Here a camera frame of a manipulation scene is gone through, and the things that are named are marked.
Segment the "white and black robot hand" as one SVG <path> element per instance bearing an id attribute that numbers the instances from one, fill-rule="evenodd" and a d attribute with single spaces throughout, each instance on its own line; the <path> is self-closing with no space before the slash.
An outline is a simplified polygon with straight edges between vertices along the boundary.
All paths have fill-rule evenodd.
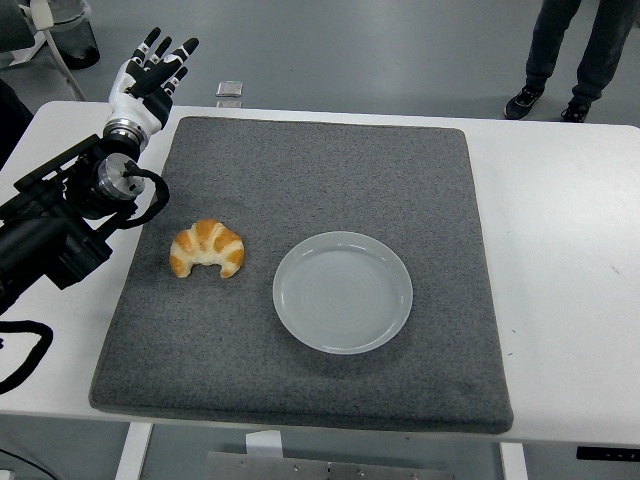
<path id="1" fill-rule="evenodd" d="M 128 130 L 143 143 L 166 125 L 173 95 L 199 40 L 190 38 L 172 48 L 172 39 L 160 35 L 161 29 L 153 28 L 121 65 L 109 95 L 105 133 Z"/>

